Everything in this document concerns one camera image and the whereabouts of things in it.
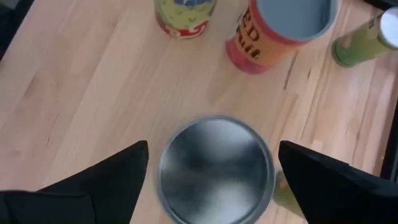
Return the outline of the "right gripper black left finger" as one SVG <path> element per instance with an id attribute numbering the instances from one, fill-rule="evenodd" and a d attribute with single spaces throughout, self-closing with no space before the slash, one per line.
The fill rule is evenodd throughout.
<path id="1" fill-rule="evenodd" d="M 0 224 L 129 224 L 148 161 L 141 140 L 40 190 L 0 190 Z"/>

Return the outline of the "green and red tin can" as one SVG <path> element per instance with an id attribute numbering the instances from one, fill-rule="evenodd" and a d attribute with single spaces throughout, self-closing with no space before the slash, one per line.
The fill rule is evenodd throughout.
<path id="1" fill-rule="evenodd" d="M 207 28 L 218 0 L 154 0 L 157 23 L 168 35 L 191 39 Z"/>

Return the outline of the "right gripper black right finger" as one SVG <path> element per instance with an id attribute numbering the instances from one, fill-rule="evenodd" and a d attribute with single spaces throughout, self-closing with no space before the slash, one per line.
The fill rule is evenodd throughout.
<path id="1" fill-rule="evenodd" d="M 286 140 L 278 158 L 309 223 L 398 224 L 398 184 Z"/>

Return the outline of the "green label tin can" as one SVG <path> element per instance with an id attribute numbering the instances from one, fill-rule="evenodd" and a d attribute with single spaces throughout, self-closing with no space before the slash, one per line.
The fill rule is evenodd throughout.
<path id="1" fill-rule="evenodd" d="M 398 7 L 392 7 L 354 31 L 337 38 L 331 47 L 333 60 L 353 67 L 398 50 Z"/>
<path id="2" fill-rule="evenodd" d="M 255 224 L 271 201 L 301 216 L 263 138 L 229 116 L 207 116 L 168 142 L 156 191 L 175 224 Z"/>

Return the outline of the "red orange label tin can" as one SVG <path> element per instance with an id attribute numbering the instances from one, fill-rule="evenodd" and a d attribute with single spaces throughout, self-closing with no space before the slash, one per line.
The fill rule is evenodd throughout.
<path id="1" fill-rule="evenodd" d="M 265 72 L 322 36 L 337 11 L 338 0 L 248 0 L 226 53 L 246 73 Z"/>

